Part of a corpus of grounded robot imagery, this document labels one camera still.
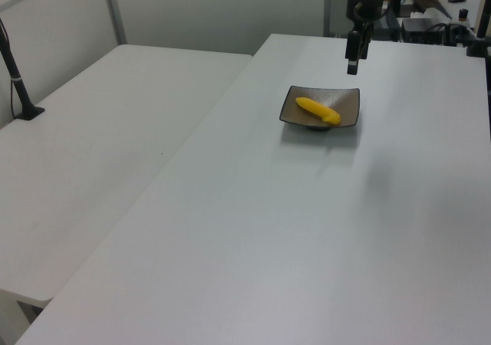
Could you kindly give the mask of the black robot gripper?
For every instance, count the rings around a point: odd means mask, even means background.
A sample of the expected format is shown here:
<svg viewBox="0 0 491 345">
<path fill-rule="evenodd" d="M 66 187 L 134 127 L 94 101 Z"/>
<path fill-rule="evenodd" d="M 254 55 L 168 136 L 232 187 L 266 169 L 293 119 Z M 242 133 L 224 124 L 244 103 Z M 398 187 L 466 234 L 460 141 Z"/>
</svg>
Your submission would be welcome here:
<svg viewBox="0 0 491 345">
<path fill-rule="evenodd" d="M 348 33 L 345 58 L 348 60 L 347 74 L 358 73 L 358 62 L 367 59 L 371 42 L 372 24 L 382 15 L 384 0 L 347 0 L 346 17 L 353 23 Z"/>
</svg>

